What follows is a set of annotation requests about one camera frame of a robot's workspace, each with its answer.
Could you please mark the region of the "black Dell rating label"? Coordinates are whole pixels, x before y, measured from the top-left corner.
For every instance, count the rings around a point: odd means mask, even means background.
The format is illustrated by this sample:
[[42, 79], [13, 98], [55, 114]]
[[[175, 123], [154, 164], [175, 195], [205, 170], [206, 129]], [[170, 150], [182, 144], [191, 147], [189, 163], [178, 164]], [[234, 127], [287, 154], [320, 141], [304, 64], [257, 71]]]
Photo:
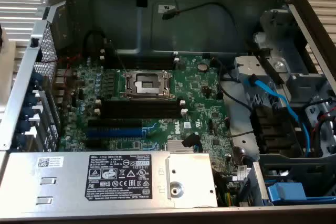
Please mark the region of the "black Dell rating label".
[[85, 197], [89, 201], [152, 199], [151, 155], [89, 156]]

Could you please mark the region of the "grey metal PC case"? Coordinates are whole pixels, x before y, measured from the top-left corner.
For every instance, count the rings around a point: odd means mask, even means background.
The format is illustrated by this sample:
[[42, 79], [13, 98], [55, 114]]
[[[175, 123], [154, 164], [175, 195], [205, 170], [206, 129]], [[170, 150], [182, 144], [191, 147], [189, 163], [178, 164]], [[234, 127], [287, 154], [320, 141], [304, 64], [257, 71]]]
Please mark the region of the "grey metal PC case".
[[[218, 202], [215, 188], [217, 207], [11, 212], [0, 214], [0, 224], [336, 224], [336, 154], [289, 158], [260, 154], [256, 144], [253, 109], [234, 61], [256, 51], [253, 35], [260, 31], [261, 15], [271, 9], [292, 12], [312, 65], [336, 93], [336, 47], [307, 0], [148, 0], [147, 7], [137, 7], [136, 0], [65, 0], [47, 13], [41, 0], [0, 0], [0, 182], [11, 154], [64, 153], [58, 149], [67, 93], [64, 71], [103, 64], [100, 50], [111, 48], [111, 39], [119, 52], [169, 51], [219, 60], [226, 69], [220, 85], [238, 163], [237, 174], [229, 180], [240, 184], [238, 203], [230, 207]], [[44, 77], [34, 90], [36, 114], [29, 119], [25, 148], [14, 149], [16, 124], [34, 70]], [[290, 182], [302, 183], [307, 202], [273, 205], [267, 187]]]

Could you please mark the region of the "RAM slot with white latches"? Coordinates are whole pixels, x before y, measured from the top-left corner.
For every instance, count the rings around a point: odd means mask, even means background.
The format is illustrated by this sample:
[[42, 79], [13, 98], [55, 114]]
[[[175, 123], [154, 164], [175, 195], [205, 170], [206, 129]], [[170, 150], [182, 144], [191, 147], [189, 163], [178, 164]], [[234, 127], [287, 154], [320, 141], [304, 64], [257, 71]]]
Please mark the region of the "RAM slot with white latches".
[[174, 56], [110, 56], [102, 65], [105, 69], [174, 70], [177, 65], [174, 59]]
[[100, 109], [102, 119], [179, 119], [181, 110]]
[[[145, 51], [145, 52], [137, 52], [137, 51], [126, 51], [126, 52], [119, 52], [117, 51], [118, 54], [144, 54], [144, 53], [150, 53], [150, 52], [165, 52], [165, 51]], [[101, 49], [100, 50], [101, 54], [104, 54], [105, 56], [107, 54], [113, 54], [113, 51], [111, 48], [107, 48], [107, 49]], [[174, 52], [169, 52], [169, 53], [173, 53], [174, 54], [174, 58], [153, 58], [153, 57], [146, 57], [146, 58], [140, 58], [140, 57], [122, 57], [122, 61], [127, 61], [127, 60], [134, 60], [134, 61], [140, 61], [140, 62], [145, 62], [145, 61], [174, 61], [175, 58], [179, 58], [180, 55], [179, 53], [174, 53]]]
[[117, 109], [117, 108], [159, 108], [159, 109], [181, 109], [183, 106], [177, 106], [173, 104], [127, 104], [127, 105], [100, 105], [100, 107], [105, 109]]

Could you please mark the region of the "silver power supply box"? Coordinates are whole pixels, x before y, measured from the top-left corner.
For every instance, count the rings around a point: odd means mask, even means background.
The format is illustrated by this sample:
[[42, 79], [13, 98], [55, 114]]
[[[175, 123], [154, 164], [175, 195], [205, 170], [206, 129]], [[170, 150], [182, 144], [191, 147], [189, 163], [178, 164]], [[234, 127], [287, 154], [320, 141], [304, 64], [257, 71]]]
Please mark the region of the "silver power supply box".
[[[89, 201], [89, 156], [150, 154], [152, 199]], [[62, 168], [38, 168], [39, 157], [63, 156]], [[167, 151], [11, 154], [0, 182], [0, 214], [217, 207], [209, 155]]]

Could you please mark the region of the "short black expansion slot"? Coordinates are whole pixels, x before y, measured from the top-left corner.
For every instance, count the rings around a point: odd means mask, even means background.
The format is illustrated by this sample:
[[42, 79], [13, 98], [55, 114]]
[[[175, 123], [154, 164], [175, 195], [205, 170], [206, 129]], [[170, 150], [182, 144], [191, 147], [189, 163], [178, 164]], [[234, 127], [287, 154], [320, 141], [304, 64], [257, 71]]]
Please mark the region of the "short black expansion slot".
[[100, 138], [87, 138], [84, 140], [84, 145], [88, 149], [102, 149], [104, 148], [104, 142]]

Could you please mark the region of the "long blue expansion slot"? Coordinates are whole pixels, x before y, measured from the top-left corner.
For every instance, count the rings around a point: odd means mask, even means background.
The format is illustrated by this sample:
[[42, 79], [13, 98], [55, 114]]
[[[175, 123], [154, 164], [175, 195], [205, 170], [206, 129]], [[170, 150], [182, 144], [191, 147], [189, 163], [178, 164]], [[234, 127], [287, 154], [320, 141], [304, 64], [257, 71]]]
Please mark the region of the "long blue expansion slot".
[[135, 127], [135, 128], [96, 128], [88, 129], [87, 138], [112, 138], [112, 137], [144, 137], [154, 127]]

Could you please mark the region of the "silver chipset heat sink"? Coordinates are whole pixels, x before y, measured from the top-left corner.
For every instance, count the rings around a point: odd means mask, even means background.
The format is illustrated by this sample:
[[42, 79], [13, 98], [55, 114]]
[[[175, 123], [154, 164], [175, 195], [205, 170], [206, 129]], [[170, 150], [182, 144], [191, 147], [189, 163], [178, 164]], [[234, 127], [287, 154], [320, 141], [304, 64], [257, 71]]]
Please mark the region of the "silver chipset heat sink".
[[167, 150], [171, 153], [183, 153], [185, 152], [185, 147], [179, 140], [168, 140]]

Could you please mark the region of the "blue plastic card retainer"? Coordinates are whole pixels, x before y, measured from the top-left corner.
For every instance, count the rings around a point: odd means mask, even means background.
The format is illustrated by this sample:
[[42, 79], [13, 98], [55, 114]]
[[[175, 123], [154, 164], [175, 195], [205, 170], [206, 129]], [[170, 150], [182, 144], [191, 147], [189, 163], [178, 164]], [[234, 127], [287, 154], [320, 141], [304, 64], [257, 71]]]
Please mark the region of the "blue plastic card retainer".
[[35, 70], [30, 76], [28, 82], [28, 87], [24, 96], [23, 105], [19, 113], [18, 122], [15, 128], [15, 135], [13, 139], [12, 147], [14, 149], [22, 150], [25, 148], [27, 140], [25, 137], [25, 132], [29, 132], [31, 128], [31, 123], [29, 119], [33, 118], [36, 114], [33, 106], [38, 103], [38, 98], [34, 90], [39, 90], [41, 84], [43, 83], [44, 77], [37, 73]]

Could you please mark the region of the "long black expansion slot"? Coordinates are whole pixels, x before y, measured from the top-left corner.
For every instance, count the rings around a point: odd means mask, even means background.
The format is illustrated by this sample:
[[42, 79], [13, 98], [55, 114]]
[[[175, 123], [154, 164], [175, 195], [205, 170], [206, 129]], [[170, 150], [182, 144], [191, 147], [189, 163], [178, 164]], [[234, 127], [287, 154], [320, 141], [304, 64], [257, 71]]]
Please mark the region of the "long black expansion slot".
[[142, 121], [138, 119], [91, 119], [87, 128], [140, 128]]

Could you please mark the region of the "grey metal disk bay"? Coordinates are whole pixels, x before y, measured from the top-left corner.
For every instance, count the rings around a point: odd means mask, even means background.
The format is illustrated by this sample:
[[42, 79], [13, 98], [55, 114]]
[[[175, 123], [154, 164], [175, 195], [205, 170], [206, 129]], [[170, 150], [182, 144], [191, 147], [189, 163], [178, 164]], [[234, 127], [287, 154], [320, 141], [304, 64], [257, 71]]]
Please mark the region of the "grey metal disk bay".
[[288, 9], [265, 11], [253, 35], [256, 51], [235, 59], [235, 74], [252, 109], [286, 108], [302, 157], [336, 154], [336, 93], [312, 65], [307, 41]]

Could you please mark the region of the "thin metal locking lever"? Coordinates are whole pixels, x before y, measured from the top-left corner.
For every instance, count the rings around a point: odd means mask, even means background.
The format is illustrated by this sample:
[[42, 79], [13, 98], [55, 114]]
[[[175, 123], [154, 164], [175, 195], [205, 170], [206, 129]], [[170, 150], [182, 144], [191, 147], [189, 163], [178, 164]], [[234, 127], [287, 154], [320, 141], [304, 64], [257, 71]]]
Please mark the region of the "thin metal locking lever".
[[117, 59], [118, 59], [120, 65], [122, 66], [123, 70], [124, 70], [125, 72], [127, 72], [127, 69], [126, 69], [124, 63], [122, 62], [122, 59], [121, 59], [120, 56], [118, 55], [117, 50], [116, 50], [116, 48], [115, 48], [115, 46], [114, 46], [112, 40], [109, 39], [108, 42], [109, 42], [110, 47], [112, 48], [113, 55], [117, 57]]

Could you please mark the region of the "metal CPU socket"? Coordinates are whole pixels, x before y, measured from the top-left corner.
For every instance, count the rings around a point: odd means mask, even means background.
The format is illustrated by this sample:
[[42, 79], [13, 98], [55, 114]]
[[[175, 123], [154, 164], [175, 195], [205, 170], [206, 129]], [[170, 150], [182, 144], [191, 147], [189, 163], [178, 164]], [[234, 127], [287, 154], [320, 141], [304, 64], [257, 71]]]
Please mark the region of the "metal CPU socket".
[[173, 100], [176, 96], [171, 92], [172, 78], [166, 70], [125, 72], [122, 74], [124, 86], [119, 94], [128, 100]]

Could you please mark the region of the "green Dell motherboard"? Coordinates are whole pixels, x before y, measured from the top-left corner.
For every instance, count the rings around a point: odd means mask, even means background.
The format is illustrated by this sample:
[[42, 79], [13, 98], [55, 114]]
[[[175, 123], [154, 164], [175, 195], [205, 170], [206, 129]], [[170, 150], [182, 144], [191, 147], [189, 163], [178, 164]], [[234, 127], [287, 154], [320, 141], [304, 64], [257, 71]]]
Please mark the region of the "green Dell motherboard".
[[[98, 64], [78, 65], [73, 72], [64, 71], [67, 93], [62, 109], [62, 132], [58, 149], [63, 152], [84, 151], [167, 151], [168, 140], [183, 141], [192, 133], [201, 138], [202, 150], [197, 146], [185, 147], [185, 152], [207, 153], [215, 177], [218, 202], [223, 206], [238, 203], [240, 184], [229, 180], [237, 174], [234, 160], [235, 134], [230, 131], [230, 119], [224, 105], [225, 94], [220, 82], [224, 80], [225, 67], [217, 58], [180, 56], [174, 70], [171, 92], [180, 100], [182, 118], [138, 119], [142, 127], [154, 127], [144, 137], [100, 138], [102, 149], [88, 149], [88, 121], [100, 117], [101, 101], [127, 100], [119, 92], [124, 86], [123, 69], [105, 69]], [[207, 72], [199, 72], [197, 65], [208, 65]]]

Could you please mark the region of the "black plastic block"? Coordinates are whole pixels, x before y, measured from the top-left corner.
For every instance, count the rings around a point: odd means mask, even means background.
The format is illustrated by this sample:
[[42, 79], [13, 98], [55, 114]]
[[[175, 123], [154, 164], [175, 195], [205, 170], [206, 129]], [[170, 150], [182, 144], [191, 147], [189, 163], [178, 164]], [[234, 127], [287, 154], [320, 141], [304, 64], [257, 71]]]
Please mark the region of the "black plastic block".
[[260, 154], [279, 154], [289, 158], [303, 156], [295, 121], [286, 108], [258, 105], [253, 108], [250, 122]]

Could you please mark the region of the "white QR code sticker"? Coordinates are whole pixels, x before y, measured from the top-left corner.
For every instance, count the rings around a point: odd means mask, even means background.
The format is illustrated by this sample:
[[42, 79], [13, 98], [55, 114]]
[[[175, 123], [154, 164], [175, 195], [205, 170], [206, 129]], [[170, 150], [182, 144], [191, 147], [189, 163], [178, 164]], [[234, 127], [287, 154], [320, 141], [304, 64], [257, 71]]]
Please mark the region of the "white QR code sticker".
[[38, 168], [62, 168], [64, 164], [63, 156], [39, 157], [37, 159]]

